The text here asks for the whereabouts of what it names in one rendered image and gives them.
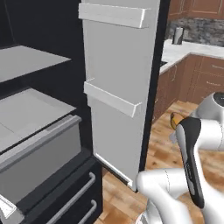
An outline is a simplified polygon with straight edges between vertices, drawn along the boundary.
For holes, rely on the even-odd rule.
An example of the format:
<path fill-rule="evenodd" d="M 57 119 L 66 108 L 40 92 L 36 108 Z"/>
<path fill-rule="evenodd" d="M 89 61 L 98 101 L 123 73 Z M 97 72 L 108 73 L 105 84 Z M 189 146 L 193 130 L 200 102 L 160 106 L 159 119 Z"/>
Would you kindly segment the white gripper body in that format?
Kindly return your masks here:
<path fill-rule="evenodd" d="M 171 134 L 170 134 L 170 140 L 173 144 L 177 143 L 177 135 L 176 135 L 176 131 L 174 130 Z"/>

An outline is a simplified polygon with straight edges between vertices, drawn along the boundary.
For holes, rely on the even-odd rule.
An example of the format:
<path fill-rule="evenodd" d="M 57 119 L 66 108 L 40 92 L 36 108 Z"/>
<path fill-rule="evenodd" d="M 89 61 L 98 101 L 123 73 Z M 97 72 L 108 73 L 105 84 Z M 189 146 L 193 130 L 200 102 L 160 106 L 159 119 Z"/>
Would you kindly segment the black fridge door white liner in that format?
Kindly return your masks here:
<path fill-rule="evenodd" d="M 150 26 L 143 29 L 81 20 L 86 80 L 126 101 L 141 102 L 142 113 L 130 117 L 94 101 L 91 108 L 94 156 L 135 190 L 137 174 L 145 167 L 158 87 L 160 61 L 171 0 L 81 0 L 151 9 Z"/>

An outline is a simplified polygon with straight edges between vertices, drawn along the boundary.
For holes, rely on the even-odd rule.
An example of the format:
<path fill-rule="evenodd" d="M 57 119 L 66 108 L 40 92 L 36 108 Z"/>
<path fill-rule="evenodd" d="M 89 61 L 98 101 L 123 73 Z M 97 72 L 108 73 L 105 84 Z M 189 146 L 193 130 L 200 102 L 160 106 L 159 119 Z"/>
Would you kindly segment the grey fridge shelf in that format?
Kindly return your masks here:
<path fill-rule="evenodd" d="M 0 83 L 69 61 L 69 58 L 17 45 L 0 50 Z"/>
<path fill-rule="evenodd" d="M 73 110 L 75 107 L 32 88 L 0 100 L 0 152 Z"/>

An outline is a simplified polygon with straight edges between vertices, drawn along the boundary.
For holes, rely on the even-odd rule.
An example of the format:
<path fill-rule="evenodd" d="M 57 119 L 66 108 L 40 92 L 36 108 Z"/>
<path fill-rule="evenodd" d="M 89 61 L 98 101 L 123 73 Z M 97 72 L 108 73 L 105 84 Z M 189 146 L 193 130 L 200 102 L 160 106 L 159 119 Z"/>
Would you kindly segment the black fridge body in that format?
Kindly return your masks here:
<path fill-rule="evenodd" d="M 0 0 L 0 50 L 27 46 L 69 58 L 69 61 L 58 65 L 1 82 L 0 100 L 32 88 L 75 107 L 67 115 L 0 152 L 0 156 L 62 119 L 78 116 L 81 118 L 80 152 L 73 158 L 94 158 L 91 112 L 84 93 L 86 71 L 82 23 L 78 18 L 80 1 Z"/>

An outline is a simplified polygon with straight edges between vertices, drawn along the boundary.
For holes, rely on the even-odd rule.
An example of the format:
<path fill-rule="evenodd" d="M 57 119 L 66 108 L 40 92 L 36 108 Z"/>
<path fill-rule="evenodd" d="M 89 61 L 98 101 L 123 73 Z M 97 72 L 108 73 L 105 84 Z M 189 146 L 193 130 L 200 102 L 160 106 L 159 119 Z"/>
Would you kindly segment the brown base cupboard run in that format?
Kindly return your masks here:
<path fill-rule="evenodd" d="M 213 92 L 224 92 L 224 59 L 186 56 L 178 98 L 182 102 L 200 104 Z"/>
<path fill-rule="evenodd" d="M 161 73 L 158 78 L 157 95 L 152 121 L 155 122 L 178 98 L 186 61 L 179 63 Z"/>

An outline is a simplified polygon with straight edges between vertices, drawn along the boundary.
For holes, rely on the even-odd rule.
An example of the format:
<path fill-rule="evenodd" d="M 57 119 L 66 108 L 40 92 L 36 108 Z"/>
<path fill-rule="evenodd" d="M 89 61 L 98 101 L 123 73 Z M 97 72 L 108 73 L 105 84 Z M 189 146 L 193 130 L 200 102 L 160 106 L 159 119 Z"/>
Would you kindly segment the white door shelf bin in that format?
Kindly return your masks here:
<path fill-rule="evenodd" d="M 84 93 L 87 95 L 87 104 L 90 107 L 94 105 L 94 101 L 99 101 L 113 109 L 117 109 L 126 116 L 135 117 L 142 113 L 143 105 L 141 102 L 126 101 L 115 94 L 111 94 L 100 87 L 95 79 L 84 82 Z"/>
<path fill-rule="evenodd" d="M 138 29 L 150 26 L 151 9 L 80 3 L 79 19 Z"/>

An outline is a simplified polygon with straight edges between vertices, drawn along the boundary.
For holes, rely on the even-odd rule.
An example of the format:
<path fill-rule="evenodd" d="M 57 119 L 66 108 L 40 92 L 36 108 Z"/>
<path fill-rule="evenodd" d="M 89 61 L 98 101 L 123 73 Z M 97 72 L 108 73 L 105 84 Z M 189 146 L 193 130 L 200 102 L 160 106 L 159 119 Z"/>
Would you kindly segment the black freezer drawer front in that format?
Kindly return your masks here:
<path fill-rule="evenodd" d="M 21 224 L 46 224 L 90 180 L 90 172 L 95 182 L 55 224 L 78 224 L 95 200 L 97 208 L 85 223 L 94 224 L 102 213 L 102 166 L 95 158 L 84 156 L 73 158 L 17 203 L 24 213 Z"/>

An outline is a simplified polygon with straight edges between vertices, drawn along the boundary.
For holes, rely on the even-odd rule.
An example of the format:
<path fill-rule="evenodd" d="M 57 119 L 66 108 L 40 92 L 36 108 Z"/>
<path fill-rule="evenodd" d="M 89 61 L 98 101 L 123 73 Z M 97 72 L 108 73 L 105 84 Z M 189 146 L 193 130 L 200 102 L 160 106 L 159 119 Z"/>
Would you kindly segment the grey crisper drawer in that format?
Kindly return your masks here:
<path fill-rule="evenodd" d="M 0 195 L 13 204 L 81 151 L 79 123 L 69 115 L 0 156 Z"/>

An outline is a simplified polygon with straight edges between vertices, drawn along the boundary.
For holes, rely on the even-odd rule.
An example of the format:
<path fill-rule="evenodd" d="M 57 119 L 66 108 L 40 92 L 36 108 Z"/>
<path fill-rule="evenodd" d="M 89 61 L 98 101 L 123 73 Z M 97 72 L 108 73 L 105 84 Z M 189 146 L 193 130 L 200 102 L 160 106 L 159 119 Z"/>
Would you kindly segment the white grey angular object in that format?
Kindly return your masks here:
<path fill-rule="evenodd" d="M 0 222 L 2 224 L 21 224 L 24 218 L 17 206 L 0 194 Z"/>

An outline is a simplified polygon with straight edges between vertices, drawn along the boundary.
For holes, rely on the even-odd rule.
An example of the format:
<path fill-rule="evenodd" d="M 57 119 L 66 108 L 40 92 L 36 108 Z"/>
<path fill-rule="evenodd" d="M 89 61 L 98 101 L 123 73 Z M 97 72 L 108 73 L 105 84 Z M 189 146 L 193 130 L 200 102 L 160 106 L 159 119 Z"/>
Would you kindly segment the brown wall cupboard run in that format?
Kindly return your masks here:
<path fill-rule="evenodd" d="M 224 0 L 171 0 L 168 19 L 179 18 L 224 19 Z"/>

